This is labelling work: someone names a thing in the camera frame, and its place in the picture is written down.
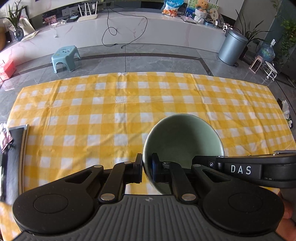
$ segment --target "red box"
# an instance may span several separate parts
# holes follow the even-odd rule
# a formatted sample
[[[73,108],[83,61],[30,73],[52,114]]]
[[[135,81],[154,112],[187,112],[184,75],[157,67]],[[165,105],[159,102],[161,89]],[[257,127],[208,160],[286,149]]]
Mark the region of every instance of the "red box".
[[[16,71],[13,60],[9,60],[6,63],[0,64],[0,79],[2,81],[8,80]]]

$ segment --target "blue plastic stool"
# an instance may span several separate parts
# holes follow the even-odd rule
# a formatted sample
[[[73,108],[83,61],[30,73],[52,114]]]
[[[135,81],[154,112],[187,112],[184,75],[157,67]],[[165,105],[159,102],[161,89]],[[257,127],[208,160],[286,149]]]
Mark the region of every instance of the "blue plastic stool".
[[[67,70],[72,72],[75,70],[75,63],[74,63],[74,55],[77,54],[79,59],[80,55],[76,46],[66,46],[60,48],[55,54],[52,56],[52,65],[54,67],[54,72],[57,73],[56,65],[57,63],[63,63],[66,65]]]

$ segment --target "green bowl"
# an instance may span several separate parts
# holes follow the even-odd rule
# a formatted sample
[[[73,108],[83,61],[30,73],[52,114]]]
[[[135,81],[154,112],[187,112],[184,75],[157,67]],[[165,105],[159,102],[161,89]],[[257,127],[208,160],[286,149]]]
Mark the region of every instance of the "green bowl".
[[[175,114],[159,121],[144,144],[144,171],[160,193],[171,194],[168,184],[152,181],[152,153],[157,153],[160,161],[173,161],[182,168],[191,168],[195,156],[224,156],[224,148],[215,130],[194,115]]]

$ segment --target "gray tile floor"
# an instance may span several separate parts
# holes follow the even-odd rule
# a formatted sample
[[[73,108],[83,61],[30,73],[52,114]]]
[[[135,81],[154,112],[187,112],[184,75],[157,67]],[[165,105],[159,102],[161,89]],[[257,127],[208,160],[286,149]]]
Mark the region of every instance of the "gray tile floor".
[[[44,56],[17,66],[12,78],[3,82],[0,88],[0,122],[7,121],[19,91],[26,86],[75,76],[114,72],[182,72],[207,74],[224,78],[263,83],[262,73],[253,74],[245,62],[239,67],[223,63],[217,53],[186,47],[152,44],[129,44],[105,47],[103,45],[80,48],[82,60],[76,61],[76,70],[68,72],[64,65],[57,65],[53,72],[51,55]],[[285,79],[274,81],[268,86],[275,96],[286,99],[290,106],[292,120],[296,122],[296,89]]]

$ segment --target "gray ribbed panel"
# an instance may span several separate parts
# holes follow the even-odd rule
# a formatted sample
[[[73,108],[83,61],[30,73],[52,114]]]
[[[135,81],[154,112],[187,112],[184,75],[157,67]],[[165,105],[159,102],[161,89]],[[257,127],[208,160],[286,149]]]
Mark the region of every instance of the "gray ribbed panel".
[[[277,234],[237,237],[211,226],[194,205],[173,196],[125,195],[116,204],[102,205],[84,227],[59,236],[23,232],[16,241],[280,241]]]

